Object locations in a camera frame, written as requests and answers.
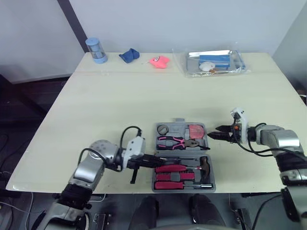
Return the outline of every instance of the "tool kit case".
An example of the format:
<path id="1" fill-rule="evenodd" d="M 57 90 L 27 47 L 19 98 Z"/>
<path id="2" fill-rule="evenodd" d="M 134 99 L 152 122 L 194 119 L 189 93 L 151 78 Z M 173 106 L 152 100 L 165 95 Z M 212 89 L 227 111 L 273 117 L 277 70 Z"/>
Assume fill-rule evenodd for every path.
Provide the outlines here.
<path id="1" fill-rule="evenodd" d="M 213 193 L 216 186 L 208 148 L 203 123 L 189 123 L 183 118 L 157 123 L 155 155 L 164 158 L 165 164 L 153 170 L 152 190 L 155 193 Z"/>

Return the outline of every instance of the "white wall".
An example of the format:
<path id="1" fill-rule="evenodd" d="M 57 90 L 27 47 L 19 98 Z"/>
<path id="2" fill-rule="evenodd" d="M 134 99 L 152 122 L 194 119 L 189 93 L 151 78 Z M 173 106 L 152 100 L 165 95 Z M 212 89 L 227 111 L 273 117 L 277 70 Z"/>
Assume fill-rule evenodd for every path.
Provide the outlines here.
<path id="1" fill-rule="evenodd" d="M 56 0 L 0 0 L 0 74 L 10 81 L 71 74 L 83 54 Z"/>
<path id="2" fill-rule="evenodd" d="M 173 47 L 275 52 L 306 0 L 71 0 L 88 37 L 106 51 Z"/>
<path id="3" fill-rule="evenodd" d="M 273 58 L 295 88 L 307 89 L 307 3 Z"/>

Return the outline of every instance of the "blue cloth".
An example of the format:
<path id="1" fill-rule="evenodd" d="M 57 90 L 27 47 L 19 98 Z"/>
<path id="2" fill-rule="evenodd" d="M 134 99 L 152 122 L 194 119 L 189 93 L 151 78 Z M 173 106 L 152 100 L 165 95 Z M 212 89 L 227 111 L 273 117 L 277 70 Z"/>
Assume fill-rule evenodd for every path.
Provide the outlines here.
<path id="1" fill-rule="evenodd" d="M 230 66 L 230 56 L 226 55 L 200 55 L 200 64 L 210 61 L 215 64 L 217 68 L 227 68 Z"/>
<path id="2" fill-rule="evenodd" d="M 131 48 L 126 53 L 120 54 L 119 56 L 124 60 L 124 62 L 130 63 L 134 59 L 138 59 L 140 57 L 140 53 Z"/>

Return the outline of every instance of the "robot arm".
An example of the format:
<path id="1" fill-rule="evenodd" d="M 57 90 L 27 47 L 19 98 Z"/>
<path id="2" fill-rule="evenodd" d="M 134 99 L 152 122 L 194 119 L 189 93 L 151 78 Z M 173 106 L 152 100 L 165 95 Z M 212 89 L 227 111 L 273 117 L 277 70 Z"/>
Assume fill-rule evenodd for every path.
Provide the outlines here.
<path id="1" fill-rule="evenodd" d="M 81 161 L 82 154 L 86 151 L 87 156 Z M 145 154 L 145 139 L 141 136 L 130 140 L 127 148 L 123 150 L 107 140 L 98 140 L 81 152 L 78 166 L 67 186 L 34 225 L 38 230 L 62 229 L 58 224 L 54 224 L 55 221 L 68 226 L 78 226 L 85 215 L 85 209 L 91 208 L 88 202 L 105 168 L 116 172 L 125 168 L 134 169 L 131 181 L 133 183 L 140 166 L 155 168 L 163 162 L 158 157 Z"/>
<path id="2" fill-rule="evenodd" d="M 286 185 L 281 190 L 286 213 L 289 219 L 300 221 L 303 228 L 307 229 L 307 158 L 296 133 L 265 123 L 249 127 L 248 119 L 240 108 L 235 108 L 231 115 L 234 118 L 231 126 L 219 126 L 216 128 L 219 132 L 212 132 L 208 136 L 237 143 L 244 150 L 258 156 L 264 156 L 261 153 L 267 151 L 272 152 L 282 183 Z M 255 151 L 251 142 L 268 146 L 269 149 Z M 250 149 L 241 144 L 248 144 Z"/>

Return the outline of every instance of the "white table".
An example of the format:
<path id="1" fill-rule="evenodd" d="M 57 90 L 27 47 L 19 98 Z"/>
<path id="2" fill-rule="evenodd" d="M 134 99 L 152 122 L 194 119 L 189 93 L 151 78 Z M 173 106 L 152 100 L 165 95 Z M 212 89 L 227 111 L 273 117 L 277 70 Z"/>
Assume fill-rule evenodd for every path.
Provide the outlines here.
<path id="1" fill-rule="evenodd" d="M 123 129 L 138 125 L 154 153 L 157 122 L 175 117 L 202 122 L 209 131 L 232 123 L 230 111 L 244 108 L 250 125 L 276 124 L 295 131 L 307 150 L 307 109 L 268 54 L 243 58 L 251 73 L 237 76 L 185 78 L 171 54 L 167 69 L 147 63 L 157 54 L 141 54 L 125 64 L 110 53 L 95 64 L 86 53 L 18 163 L 8 190 L 59 193 L 76 168 L 80 151 L 98 139 L 119 144 Z M 124 146 L 135 135 L 126 135 Z M 217 193 L 274 192 L 283 185 L 274 158 L 260 158 L 238 145 L 209 138 Z M 152 169 L 106 170 L 95 193 L 152 193 Z"/>

